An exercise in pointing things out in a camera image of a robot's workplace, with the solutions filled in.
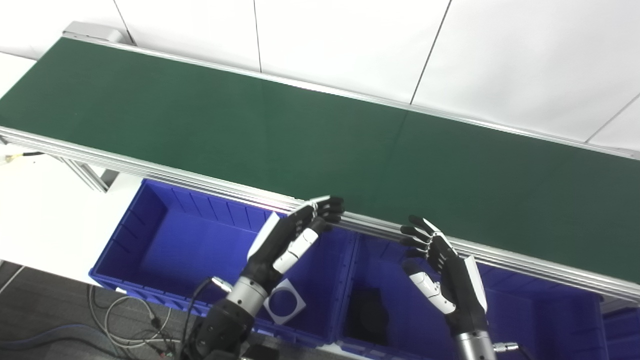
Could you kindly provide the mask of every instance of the robotic hand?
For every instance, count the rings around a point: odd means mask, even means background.
[[[403,263],[404,271],[444,314],[461,360],[495,360],[493,343],[487,332],[486,295],[475,258],[460,257],[447,237],[428,220],[412,215],[409,221],[414,226],[400,229],[409,235],[401,243],[412,247],[406,256],[425,258],[441,275],[441,282],[433,282],[411,259]]]
[[[255,315],[283,274],[344,212],[338,197],[318,197],[280,218],[272,213],[256,235],[240,278],[225,299],[194,325],[184,355],[191,360],[237,359],[240,344],[253,327]]]

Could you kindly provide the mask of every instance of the gray carpet floor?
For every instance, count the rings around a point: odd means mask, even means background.
[[[4,263],[0,266],[0,287],[18,270],[19,266]],[[106,308],[117,298],[123,296],[102,288],[95,289],[96,313],[99,320],[104,319]],[[162,320],[166,318],[168,308],[156,304],[150,305],[153,312]],[[153,328],[145,306],[137,300],[126,300],[114,307],[109,321],[109,330],[123,337],[136,337],[141,331]],[[167,333],[180,338],[186,314],[173,310],[167,323]],[[54,333],[44,334],[31,341],[20,341],[33,337],[57,326],[66,324],[85,324],[88,327],[69,327]],[[79,338],[51,342],[60,338]],[[337,356],[311,348],[299,347],[279,341],[269,336],[252,334],[248,344],[263,344],[280,351],[280,359],[334,359]],[[113,360],[114,357],[87,345],[91,344],[115,354],[116,350],[92,320],[87,301],[87,285],[56,275],[25,268],[13,282],[0,293],[0,359],[2,360]],[[165,349],[164,344],[155,343],[157,348]],[[128,354],[121,350],[121,357],[134,360],[162,359],[148,346],[132,349]]]

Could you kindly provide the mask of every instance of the blue storage crate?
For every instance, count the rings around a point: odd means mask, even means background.
[[[405,250],[397,243],[361,235],[340,310],[339,344],[348,352],[373,359],[456,359],[442,313],[401,268]],[[425,261],[422,267],[430,270]],[[494,342],[522,343],[537,359],[607,359],[598,295],[490,266],[480,265],[479,269]],[[430,275],[438,279],[436,273]],[[345,335],[350,294],[371,288],[380,289],[389,313],[387,346]],[[500,360],[521,358],[518,352],[499,354]]]
[[[622,309],[604,316],[609,360],[640,360],[640,309]]]
[[[270,211],[144,180],[90,276],[105,288],[185,311],[193,291],[206,277],[238,279],[253,239]],[[264,310],[255,329],[289,341],[316,346],[335,338],[339,306],[348,276],[355,234],[324,233],[286,273],[307,307],[285,325]],[[225,296],[208,287],[193,313],[205,316]],[[274,309],[290,299],[271,300]]]

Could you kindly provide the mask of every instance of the white wall panel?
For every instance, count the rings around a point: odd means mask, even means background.
[[[640,1],[453,0],[415,104],[584,141],[640,88]]]
[[[140,47],[259,70],[252,0],[116,0]]]
[[[624,109],[590,143],[640,151],[640,99]]]
[[[0,51],[39,58],[72,21],[111,26],[126,35],[113,0],[0,1]]]
[[[256,0],[262,70],[409,102],[447,3]]]

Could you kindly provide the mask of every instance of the aluminum frame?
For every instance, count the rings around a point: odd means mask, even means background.
[[[303,203],[303,200],[294,197],[7,127],[0,126],[0,135],[11,143],[45,151],[55,156],[182,186],[271,211],[289,212]],[[340,227],[394,241],[402,237],[399,224],[350,212],[344,214]],[[462,254],[473,254],[480,263],[628,300],[640,305],[640,284],[451,236],[447,238]]]

